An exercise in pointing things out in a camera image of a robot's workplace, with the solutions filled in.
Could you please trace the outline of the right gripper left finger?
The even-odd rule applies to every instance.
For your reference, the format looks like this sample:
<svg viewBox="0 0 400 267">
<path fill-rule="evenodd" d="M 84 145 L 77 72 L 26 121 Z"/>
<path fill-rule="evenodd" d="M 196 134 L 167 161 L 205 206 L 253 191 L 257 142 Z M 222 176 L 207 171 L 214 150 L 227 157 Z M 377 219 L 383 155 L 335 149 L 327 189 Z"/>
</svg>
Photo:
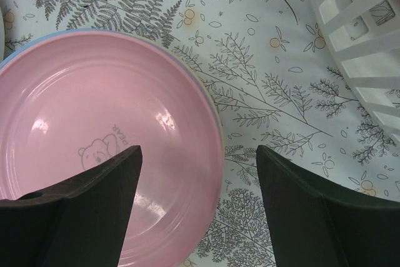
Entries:
<svg viewBox="0 0 400 267">
<path fill-rule="evenodd" d="M 99 166 L 1 200 L 1 266 L 117 266 L 143 155 L 131 146 Z"/>
</svg>

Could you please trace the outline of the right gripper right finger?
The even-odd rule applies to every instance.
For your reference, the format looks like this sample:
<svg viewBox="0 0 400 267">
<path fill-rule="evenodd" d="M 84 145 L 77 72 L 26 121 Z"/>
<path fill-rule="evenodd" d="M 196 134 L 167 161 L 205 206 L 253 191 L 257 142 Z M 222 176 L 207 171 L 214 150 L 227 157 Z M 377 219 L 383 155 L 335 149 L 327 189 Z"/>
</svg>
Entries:
<svg viewBox="0 0 400 267">
<path fill-rule="evenodd" d="M 345 188 L 256 150 L 277 266 L 399 266 L 399 203 Z"/>
</svg>

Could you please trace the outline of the pink plate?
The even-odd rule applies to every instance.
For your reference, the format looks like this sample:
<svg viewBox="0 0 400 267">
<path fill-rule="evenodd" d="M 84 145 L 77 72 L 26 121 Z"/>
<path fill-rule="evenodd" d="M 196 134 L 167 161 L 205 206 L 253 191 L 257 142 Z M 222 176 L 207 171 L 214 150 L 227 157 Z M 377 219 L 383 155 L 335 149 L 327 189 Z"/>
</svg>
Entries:
<svg viewBox="0 0 400 267">
<path fill-rule="evenodd" d="M 17 199 L 130 146 L 142 168 L 120 266 L 179 266 L 211 223 L 224 162 L 200 80 L 147 39 L 78 29 L 1 63 L 1 197 Z"/>
</svg>

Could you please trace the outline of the green plate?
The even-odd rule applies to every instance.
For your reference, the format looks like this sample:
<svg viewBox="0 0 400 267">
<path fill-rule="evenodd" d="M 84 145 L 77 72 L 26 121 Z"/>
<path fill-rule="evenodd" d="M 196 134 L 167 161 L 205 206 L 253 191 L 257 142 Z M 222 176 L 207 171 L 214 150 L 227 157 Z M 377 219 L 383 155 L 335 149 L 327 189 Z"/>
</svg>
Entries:
<svg viewBox="0 0 400 267">
<path fill-rule="evenodd" d="M 4 30 L 3 13 L 0 10 L 0 62 L 2 62 L 4 59 L 4 49 L 5 49 L 5 30 Z"/>
</svg>

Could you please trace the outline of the cream plate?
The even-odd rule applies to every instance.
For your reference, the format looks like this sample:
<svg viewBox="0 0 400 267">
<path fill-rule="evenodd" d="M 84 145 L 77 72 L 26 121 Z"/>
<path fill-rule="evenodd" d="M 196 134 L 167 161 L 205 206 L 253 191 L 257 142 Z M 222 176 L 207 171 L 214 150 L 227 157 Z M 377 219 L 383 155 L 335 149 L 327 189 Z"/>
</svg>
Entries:
<svg viewBox="0 0 400 267">
<path fill-rule="evenodd" d="M 219 116 L 218 113 L 218 109 L 214 103 L 214 99 L 212 97 L 212 95 L 209 93 L 209 91 L 206 89 L 204 83 L 202 81 L 200 81 L 200 87 L 202 90 L 202 93 L 204 94 L 205 97 L 207 97 L 207 102 L 209 104 L 209 106 L 211 107 L 214 119 L 216 120 L 216 124 L 217 124 L 217 128 L 218 128 L 218 132 L 219 132 L 219 142 L 221 145 L 221 157 L 222 160 L 224 160 L 225 157 L 225 140 L 224 140 L 224 132 L 223 132 L 223 124 L 221 122 L 221 118 Z"/>
</svg>

